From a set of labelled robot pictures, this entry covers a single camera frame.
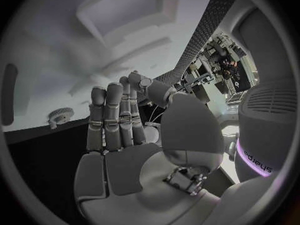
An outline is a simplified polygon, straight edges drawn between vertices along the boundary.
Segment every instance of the wire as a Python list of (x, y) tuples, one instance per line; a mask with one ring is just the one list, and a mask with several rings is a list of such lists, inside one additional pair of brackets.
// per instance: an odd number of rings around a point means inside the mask
[(161, 114), (159, 114), (156, 118), (154, 118), (152, 121), (151, 121), (151, 123), (153, 123), (156, 119), (158, 119), (161, 115), (163, 115), (164, 114), (164, 111), (161, 113)]
[(150, 118), (149, 118), (149, 122), (151, 121), (151, 118), (152, 118), (152, 116), (153, 116), (155, 110), (156, 110), (158, 107), (159, 107), (159, 106), (157, 105), (156, 108), (153, 109), (152, 114), (151, 114), (151, 116), (150, 116)]

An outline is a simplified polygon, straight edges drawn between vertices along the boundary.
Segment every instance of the gray robotic hand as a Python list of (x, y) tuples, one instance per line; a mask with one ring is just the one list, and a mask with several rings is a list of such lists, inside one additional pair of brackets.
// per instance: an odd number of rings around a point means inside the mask
[(121, 77), (119, 83), (110, 83), (107, 91), (102, 87), (94, 87), (91, 101), (86, 145), (88, 151), (118, 151), (146, 142), (137, 91), (131, 87), (127, 77)]

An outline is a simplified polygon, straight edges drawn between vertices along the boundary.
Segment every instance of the purple light strip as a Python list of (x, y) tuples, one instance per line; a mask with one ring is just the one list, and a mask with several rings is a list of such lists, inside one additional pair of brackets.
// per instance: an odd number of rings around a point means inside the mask
[(268, 177), (270, 175), (270, 173), (265, 173), (264, 171), (260, 170), (258, 167), (255, 166), (255, 164), (251, 161), (249, 161), (243, 152), (243, 149), (241, 148), (240, 145), (240, 139), (238, 138), (236, 141), (236, 149), (237, 152), (239, 154), (239, 156), (241, 157), (241, 159), (250, 167), (252, 168), (255, 172), (257, 172), (259, 175), (262, 175), (263, 177)]

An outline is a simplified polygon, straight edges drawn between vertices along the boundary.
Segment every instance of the white ceiling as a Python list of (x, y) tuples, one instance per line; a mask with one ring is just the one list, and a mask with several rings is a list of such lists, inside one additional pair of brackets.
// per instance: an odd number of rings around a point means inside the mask
[(47, 125), (53, 110), (89, 115), (93, 86), (133, 70), (155, 78), (177, 64), (209, 0), (27, 0), (0, 45), (18, 68), (14, 131)]

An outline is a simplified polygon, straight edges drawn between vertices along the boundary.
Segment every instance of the speaker grille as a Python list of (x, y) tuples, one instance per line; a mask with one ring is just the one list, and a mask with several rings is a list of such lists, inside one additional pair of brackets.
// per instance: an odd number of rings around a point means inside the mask
[(264, 88), (251, 94), (248, 109), (256, 112), (288, 114), (297, 110), (296, 90), (288, 88)]

